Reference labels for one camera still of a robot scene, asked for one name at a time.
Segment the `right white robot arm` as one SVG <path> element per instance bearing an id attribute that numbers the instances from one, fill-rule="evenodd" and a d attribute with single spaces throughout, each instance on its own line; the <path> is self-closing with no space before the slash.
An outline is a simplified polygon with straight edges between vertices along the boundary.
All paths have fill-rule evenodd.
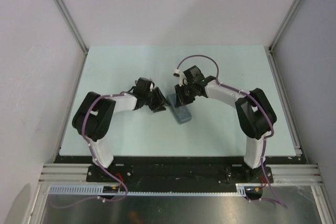
<path id="1" fill-rule="evenodd" d="M 265 148 L 263 141 L 266 134 L 274 133 L 273 125 L 276 114 L 262 89 L 253 91 L 238 90 L 218 81 L 217 77 L 205 77 L 197 66 L 185 71 L 174 70 L 179 83 L 174 87 L 175 101 L 172 108 L 186 106 L 195 101 L 196 97 L 205 97 L 223 102 L 236 109 L 241 130 L 247 136 L 243 179 L 254 183 L 261 177 L 260 166 L 264 163 Z"/>

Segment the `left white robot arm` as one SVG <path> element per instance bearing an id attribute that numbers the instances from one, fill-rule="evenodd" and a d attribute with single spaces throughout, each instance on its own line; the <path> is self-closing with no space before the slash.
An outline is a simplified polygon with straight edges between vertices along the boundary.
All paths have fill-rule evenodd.
<path id="1" fill-rule="evenodd" d="M 112 116 L 144 106 L 156 113 L 165 111 L 169 105 L 160 88 L 147 78 L 139 78 L 130 90 L 118 94 L 87 93 L 72 119 L 72 127 L 87 142 L 93 162 L 100 166 L 97 174 L 103 181 L 110 182 L 116 175 L 116 169 L 111 166 L 114 156 L 103 140 Z"/>

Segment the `grey glasses case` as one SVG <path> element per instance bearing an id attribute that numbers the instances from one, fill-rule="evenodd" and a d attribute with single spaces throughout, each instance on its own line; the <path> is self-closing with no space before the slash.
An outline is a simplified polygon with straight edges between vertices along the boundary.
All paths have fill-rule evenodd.
<path id="1" fill-rule="evenodd" d="M 192 115 L 186 106 L 176 107 L 176 94 L 169 94 L 166 99 L 169 102 L 172 113 L 179 124 L 187 123 L 192 119 Z"/>

